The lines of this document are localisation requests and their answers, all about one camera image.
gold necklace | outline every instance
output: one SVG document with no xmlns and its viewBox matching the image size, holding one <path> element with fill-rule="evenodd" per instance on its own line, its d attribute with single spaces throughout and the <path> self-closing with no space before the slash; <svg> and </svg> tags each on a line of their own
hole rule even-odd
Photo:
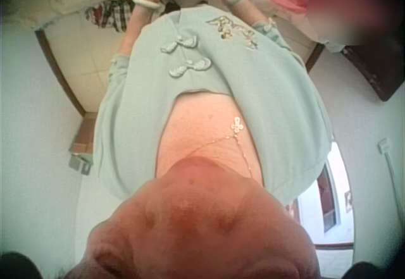
<svg viewBox="0 0 405 279">
<path fill-rule="evenodd" d="M 232 125 L 230 126 L 230 128 L 234 131 L 234 134 L 233 134 L 232 136 L 227 136 L 227 137 L 224 137 L 224 138 L 219 138 L 219 139 L 216 139 L 216 140 L 212 140 L 211 142 L 208 142 L 208 143 L 205 143 L 205 144 L 201 144 L 201 145 L 199 145 L 196 149 L 194 149 L 192 152 L 190 152 L 190 153 L 186 156 L 186 158 L 189 157 L 189 156 L 191 156 L 192 154 L 196 153 L 197 151 L 199 151 L 200 149 L 202 149 L 202 148 L 204 148 L 204 147 L 207 147 L 207 146 L 210 146 L 210 145 L 213 145 L 213 144 L 217 144 L 217 143 L 222 142 L 222 141 L 225 141 L 225 140 L 232 140 L 232 139 L 234 139 L 234 140 L 236 141 L 237 147 L 239 148 L 240 152 L 241 152 L 242 155 L 243 155 L 243 158 L 244 158 L 244 160 L 245 160 L 245 164 L 246 164 L 246 166 L 247 166 L 247 169 L 249 170 L 249 174 L 250 174 L 251 178 L 253 178 L 252 169 L 251 169 L 251 167 L 249 166 L 249 163 L 247 162 L 247 158 L 246 158 L 245 152 L 243 151 L 242 146 L 240 145 L 240 142 L 239 142 L 239 138 L 238 138 L 238 134 L 240 133 L 240 131 L 245 128 L 242 124 L 240 124 L 240 118 L 239 118 L 238 116 L 236 116 L 236 117 L 234 118 L 234 124 L 232 124 Z"/>
</svg>

light blue sweater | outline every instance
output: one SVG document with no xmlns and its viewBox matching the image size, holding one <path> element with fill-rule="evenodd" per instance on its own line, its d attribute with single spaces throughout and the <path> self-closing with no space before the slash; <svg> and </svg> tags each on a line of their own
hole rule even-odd
<svg viewBox="0 0 405 279">
<path fill-rule="evenodd" d="M 265 188 L 282 204 L 318 178 L 332 145 L 323 103 L 271 23 L 251 28 L 210 6 L 171 13 L 143 29 L 131 57 L 113 60 L 109 81 L 94 165 L 123 200 L 154 178 L 161 135 L 184 92 L 234 97 L 258 150 Z"/>
</svg>

necklace pendant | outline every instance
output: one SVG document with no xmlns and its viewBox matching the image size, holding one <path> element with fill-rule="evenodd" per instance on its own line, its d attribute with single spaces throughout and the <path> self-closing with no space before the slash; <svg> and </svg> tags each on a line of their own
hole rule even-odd
<svg viewBox="0 0 405 279">
<path fill-rule="evenodd" d="M 241 130 L 244 129 L 244 126 L 240 124 L 240 118 L 237 116 L 235 117 L 235 123 L 230 126 L 230 128 L 234 131 L 234 133 L 239 133 Z"/>
</svg>

sleeve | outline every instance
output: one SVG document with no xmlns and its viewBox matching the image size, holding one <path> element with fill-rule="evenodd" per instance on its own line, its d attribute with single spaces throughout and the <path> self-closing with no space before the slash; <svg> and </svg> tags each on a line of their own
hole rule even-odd
<svg viewBox="0 0 405 279">
<path fill-rule="evenodd" d="M 119 84 L 126 79 L 130 57 L 126 54 L 117 54 L 111 61 L 108 73 L 108 87 Z"/>
<path fill-rule="evenodd" d="M 284 48 L 288 50 L 288 52 L 291 53 L 291 55 L 298 61 L 298 63 L 305 67 L 304 61 L 301 59 L 301 57 L 296 54 L 291 47 L 286 43 L 282 35 L 277 29 L 277 24 L 274 22 L 272 18 L 268 19 L 268 22 L 256 22 L 252 26 L 253 29 L 256 31 L 260 32 L 261 34 L 265 35 L 267 38 L 272 40 L 274 43 L 279 45 L 281 48 Z"/>
<path fill-rule="evenodd" d="M 94 170 L 101 184 L 115 197 L 126 199 L 115 162 L 114 132 L 123 89 L 128 74 L 130 57 L 117 54 L 111 61 L 108 74 L 107 93 L 97 115 L 93 162 Z"/>
</svg>

neck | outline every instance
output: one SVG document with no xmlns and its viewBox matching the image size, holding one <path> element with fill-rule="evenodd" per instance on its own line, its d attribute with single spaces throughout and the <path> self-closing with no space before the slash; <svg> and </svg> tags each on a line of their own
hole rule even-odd
<svg viewBox="0 0 405 279">
<path fill-rule="evenodd" d="M 254 174 L 254 170 L 250 170 L 251 166 L 249 165 L 248 156 L 246 157 L 247 160 L 245 160 L 244 153 L 233 137 L 229 137 L 229 139 L 219 139 L 219 141 L 215 143 L 208 142 L 199 144 L 197 147 L 178 146 L 171 151 L 167 151 L 158 158 L 156 177 L 161 178 L 174 164 L 188 157 L 210 159 L 234 170 L 243 177 L 253 178 L 260 185 L 263 185 L 261 175 L 257 176 Z"/>
</svg>

